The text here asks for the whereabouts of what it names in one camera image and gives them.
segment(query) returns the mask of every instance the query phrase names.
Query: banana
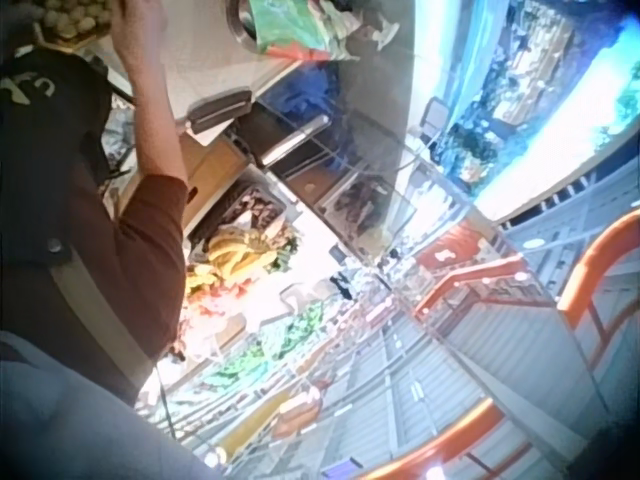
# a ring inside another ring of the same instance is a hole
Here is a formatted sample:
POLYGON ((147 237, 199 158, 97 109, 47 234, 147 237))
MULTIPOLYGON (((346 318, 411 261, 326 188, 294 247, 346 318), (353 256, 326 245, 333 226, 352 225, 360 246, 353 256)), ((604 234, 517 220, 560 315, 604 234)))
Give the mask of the banana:
POLYGON ((226 279, 226 283, 234 285, 236 283, 243 282, 257 269, 264 268, 273 263, 277 256, 278 253, 275 251, 266 253, 247 253, 242 261, 233 267, 231 274, 226 279))
POLYGON ((247 246, 242 241, 238 241, 237 239, 227 239, 224 242, 216 243, 213 250, 209 249, 207 258, 210 262, 215 262, 216 258, 220 255, 229 252, 236 252, 238 250, 244 250, 246 248, 247 246))
POLYGON ((193 273, 195 273, 198 276, 202 276, 202 275, 208 275, 210 273, 213 273, 213 270, 214 269, 211 265, 200 263, 194 267, 193 273))
POLYGON ((231 276, 231 273, 233 272, 233 268, 242 261, 246 254, 247 251, 246 249, 244 249, 225 255, 224 261, 221 261, 217 264, 220 277, 223 279, 229 278, 229 276, 231 276))

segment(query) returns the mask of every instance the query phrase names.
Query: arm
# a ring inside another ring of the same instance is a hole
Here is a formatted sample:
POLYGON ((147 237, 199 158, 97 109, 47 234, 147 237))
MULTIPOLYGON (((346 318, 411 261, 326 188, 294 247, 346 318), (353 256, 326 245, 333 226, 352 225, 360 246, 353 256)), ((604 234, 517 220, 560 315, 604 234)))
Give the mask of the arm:
POLYGON ((142 175, 174 177, 187 184, 187 171, 160 57, 166 23, 160 0, 113 2, 113 42, 129 75, 136 100, 136 148, 140 172, 142 175))

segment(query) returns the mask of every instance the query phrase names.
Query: person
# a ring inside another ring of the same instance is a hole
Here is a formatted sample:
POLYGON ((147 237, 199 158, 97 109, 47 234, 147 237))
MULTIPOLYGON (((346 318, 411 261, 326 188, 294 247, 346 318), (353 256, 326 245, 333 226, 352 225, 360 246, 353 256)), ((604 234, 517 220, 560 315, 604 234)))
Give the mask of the person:
POLYGON ((0 332, 0 374, 4 480, 223 478, 223 465, 207 466, 115 396, 8 332, 0 332))
MULTIPOLYGON (((7 3, 3 3, 7 18, 7 3)), ((187 173, 168 99, 161 0, 112 2, 112 38, 135 98, 141 182, 113 221, 100 196, 110 86, 73 55, 36 49, 2 65, 2 330, 135 404, 177 335, 185 291, 187 173), (134 382, 70 307, 53 271, 81 259, 140 350, 134 382)))

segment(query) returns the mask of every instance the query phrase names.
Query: plastic bag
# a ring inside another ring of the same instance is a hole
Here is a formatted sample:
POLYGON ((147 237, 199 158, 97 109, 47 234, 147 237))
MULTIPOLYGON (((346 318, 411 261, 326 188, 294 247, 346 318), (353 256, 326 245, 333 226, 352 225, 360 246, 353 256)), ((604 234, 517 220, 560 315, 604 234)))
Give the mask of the plastic bag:
POLYGON ((357 59, 347 37, 361 22, 339 12, 328 0, 249 0, 258 48, 269 55, 297 60, 357 59))

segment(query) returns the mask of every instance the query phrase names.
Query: metal handle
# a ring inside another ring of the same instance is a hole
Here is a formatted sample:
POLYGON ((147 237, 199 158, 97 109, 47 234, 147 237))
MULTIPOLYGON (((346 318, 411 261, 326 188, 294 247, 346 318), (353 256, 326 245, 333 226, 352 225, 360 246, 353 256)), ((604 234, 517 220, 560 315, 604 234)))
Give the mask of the metal handle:
POLYGON ((310 137, 316 135, 317 133, 328 127, 330 123, 331 119, 327 115, 320 115, 314 118, 305 126, 300 128, 299 130, 296 130, 287 138, 269 149, 269 151, 265 153, 261 158, 262 166, 269 167, 277 161, 281 160, 287 154, 291 153, 293 150, 302 145, 310 137))

